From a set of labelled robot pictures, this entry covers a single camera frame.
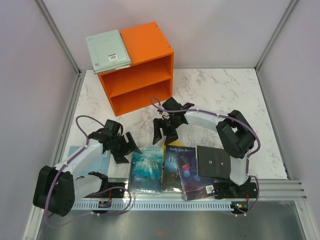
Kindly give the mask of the teal ocean cover book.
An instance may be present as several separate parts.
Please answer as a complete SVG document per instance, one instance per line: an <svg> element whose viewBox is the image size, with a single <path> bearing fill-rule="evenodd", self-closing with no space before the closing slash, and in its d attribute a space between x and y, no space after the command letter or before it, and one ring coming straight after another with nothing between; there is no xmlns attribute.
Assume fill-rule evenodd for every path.
<svg viewBox="0 0 320 240"><path fill-rule="evenodd" d="M163 189L164 148L142 147L131 157L128 190L139 194L159 194Z"/></svg>

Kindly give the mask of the dark blue Wuthering Heights book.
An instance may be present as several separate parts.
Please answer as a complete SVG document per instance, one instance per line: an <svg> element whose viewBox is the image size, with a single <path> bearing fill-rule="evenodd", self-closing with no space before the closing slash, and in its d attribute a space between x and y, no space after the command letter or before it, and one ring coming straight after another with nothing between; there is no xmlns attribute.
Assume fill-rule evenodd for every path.
<svg viewBox="0 0 320 240"><path fill-rule="evenodd" d="M177 159L190 160L196 154L194 147L167 145L163 166L163 191L181 193L181 181L178 171Z"/></svg>

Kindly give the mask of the green fantasy cover book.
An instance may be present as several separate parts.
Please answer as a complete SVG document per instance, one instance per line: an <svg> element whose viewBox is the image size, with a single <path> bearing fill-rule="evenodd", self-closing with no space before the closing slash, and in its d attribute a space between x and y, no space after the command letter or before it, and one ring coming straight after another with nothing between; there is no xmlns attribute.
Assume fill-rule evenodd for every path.
<svg viewBox="0 0 320 240"><path fill-rule="evenodd" d="M105 67L99 70L94 70L94 74L98 75L98 74L102 74L102 73L107 73L107 72L112 72L112 71L117 71L120 69L125 69L125 68L129 68L131 65L130 64L126 64L126 65L122 65L122 66L112 66L112 67Z"/></svg>

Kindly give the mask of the grey book with barcode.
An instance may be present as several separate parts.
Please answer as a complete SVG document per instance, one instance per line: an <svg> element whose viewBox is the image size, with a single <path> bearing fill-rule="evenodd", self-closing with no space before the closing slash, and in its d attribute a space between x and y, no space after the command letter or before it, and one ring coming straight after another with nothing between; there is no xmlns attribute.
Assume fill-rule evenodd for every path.
<svg viewBox="0 0 320 240"><path fill-rule="evenodd" d="M132 63L117 29L88 36L86 43L93 71Z"/></svg>

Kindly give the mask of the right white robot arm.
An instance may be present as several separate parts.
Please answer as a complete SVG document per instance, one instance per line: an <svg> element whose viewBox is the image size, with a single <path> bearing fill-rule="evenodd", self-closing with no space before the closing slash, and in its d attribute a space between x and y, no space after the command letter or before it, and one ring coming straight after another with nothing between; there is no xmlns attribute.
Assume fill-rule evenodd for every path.
<svg viewBox="0 0 320 240"><path fill-rule="evenodd" d="M178 140L177 128L183 124L217 132L223 149L230 155L231 182L228 184L228 191L234 197L240 197L246 192L245 182L250 178L249 158L260 150L261 141L240 111L219 114L201 109L190 102L181 105L173 97L164 103L152 97L150 102L160 114L168 113L167 116L153 120L153 145L163 136L165 146Z"/></svg>

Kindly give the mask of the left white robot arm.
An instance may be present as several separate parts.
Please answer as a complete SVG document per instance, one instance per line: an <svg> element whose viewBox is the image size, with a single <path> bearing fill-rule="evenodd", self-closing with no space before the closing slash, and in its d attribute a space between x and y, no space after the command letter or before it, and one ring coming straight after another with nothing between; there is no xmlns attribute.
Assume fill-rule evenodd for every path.
<svg viewBox="0 0 320 240"><path fill-rule="evenodd" d="M91 162L109 152L116 163L128 162L130 153L141 153L130 132L122 124L108 119L102 128L86 136L86 142L72 155L55 166L45 165L38 173L32 203L35 207L61 217L84 197L105 197L110 190L107 175L83 171Z"/></svg>

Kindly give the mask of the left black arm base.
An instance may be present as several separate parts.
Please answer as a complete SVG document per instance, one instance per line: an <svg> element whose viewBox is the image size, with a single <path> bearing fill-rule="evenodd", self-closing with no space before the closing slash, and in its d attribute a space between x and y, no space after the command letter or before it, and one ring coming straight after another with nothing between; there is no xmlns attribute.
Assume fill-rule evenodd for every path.
<svg viewBox="0 0 320 240"><path fill-rule="evenodd" d="M120 182L118 180L112 181L112 182L104 182L102 183L99 192L102 192L103 190L112 188L112 187L123 187L126 188L126 184L124 182ZM112 200L113 198L123 198L124 194L126 193L125 190L120 189L120 188L114 188L109 191L106 191L104 193L98 194L98 198L105 198L108 201Z"/></svg>

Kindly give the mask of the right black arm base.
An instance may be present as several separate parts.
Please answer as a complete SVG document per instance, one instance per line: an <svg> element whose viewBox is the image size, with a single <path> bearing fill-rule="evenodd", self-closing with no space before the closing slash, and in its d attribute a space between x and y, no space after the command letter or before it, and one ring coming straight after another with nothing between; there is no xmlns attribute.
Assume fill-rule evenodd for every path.
<svg viewBox="0 0 320 240"><path fill-rule="evenodd" d="M251 178L242 185L237 185L231 180L219 179L213 184L211 195L218 200L254 199L258 196L258 187L256 182L252 181Z"/></svg>

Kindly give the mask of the yellow book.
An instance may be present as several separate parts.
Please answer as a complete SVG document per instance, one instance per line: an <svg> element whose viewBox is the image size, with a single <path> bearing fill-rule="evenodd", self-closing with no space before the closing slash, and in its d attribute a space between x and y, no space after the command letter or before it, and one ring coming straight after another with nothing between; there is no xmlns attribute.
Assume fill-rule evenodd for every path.
<svg viewBox="0 0 320 240"><path fill-rule="evenodd" d="M169 144L170 146L179 146L179 147L184 147L184 145L182 143L180 143L179 141L173 141ZM166 147L165 142L162 143L161 145L163 148Z"/></svg>

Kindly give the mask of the light blue thin book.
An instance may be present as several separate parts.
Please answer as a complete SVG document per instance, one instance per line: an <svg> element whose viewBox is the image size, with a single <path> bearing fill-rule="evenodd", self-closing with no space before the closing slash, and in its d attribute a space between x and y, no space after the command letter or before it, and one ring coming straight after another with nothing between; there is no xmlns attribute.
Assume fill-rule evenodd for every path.
<svg viewBox="0 0 320 240"><path fill-rule="evenodd" d="M87 149L80 152L84 148L83 146L71 146L68 154L68 158L65 162L72 159L71 163L68 163L63 169L63 172L70 172L74 179L79 176L87 176L91 172L98 172L103 175L108 174L110 156L109 152L103 152L102 144L90 144Z"/></svg>

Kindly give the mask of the orange wooden shelf box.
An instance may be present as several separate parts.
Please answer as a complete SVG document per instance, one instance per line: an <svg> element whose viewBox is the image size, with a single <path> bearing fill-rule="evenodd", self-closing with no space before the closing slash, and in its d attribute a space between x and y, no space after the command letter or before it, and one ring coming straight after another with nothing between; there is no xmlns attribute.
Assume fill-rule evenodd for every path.
<svg viewBox="0 0 320 240"><path fill-rule="evenodd" d="M131 65L98 74L115 116L147 107L151 98L173 95L174 50L153 21L122 29Z"/></svg>

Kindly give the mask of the black book with barcode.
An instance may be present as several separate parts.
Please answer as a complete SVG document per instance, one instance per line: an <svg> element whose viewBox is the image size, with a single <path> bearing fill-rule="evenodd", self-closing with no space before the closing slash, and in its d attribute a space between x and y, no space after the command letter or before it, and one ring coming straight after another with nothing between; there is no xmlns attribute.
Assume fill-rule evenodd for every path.
<svg viewBox="0 0 320 240"><path fill-rule="evenodd" d="M197 176L203 179L228 179L231 157L224 149L196 146Z"/></svg>

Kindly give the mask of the purple nebula cover book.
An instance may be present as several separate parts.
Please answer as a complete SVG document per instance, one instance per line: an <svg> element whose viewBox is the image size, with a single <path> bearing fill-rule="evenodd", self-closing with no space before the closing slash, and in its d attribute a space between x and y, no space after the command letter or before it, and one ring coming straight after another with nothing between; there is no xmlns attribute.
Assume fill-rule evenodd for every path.
<svg viewBox="0 0 320 240"><path fill-rule="evenodd" d="M198 177L196 153L194 151L179 152L176 155L176 163L186 201L212 197L216 193L212 179Z"/></svg>

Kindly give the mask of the aluminium frame rail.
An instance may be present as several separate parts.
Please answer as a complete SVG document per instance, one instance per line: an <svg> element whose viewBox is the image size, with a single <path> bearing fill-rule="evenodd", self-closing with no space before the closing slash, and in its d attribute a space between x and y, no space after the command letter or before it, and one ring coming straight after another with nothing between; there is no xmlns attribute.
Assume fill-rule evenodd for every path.
<svg viewBox="0 0 320 240"><path fill-rule="evenodd" d="M185 201L193 201L213 197L222 199L292 199L305 198L302 184L296 180L252 180L244 187L233 186L225 181L204 183L196 181L198 186L178 186L173 190L163 190L160 182L150 179L140 179L136 183L106 182L98 185L89 182L86 178L77 180L74 184L75 200L83 198L102 198L108 201L112 199L122 199L125 196L166 196L173 194L182 197Z"/></svg>

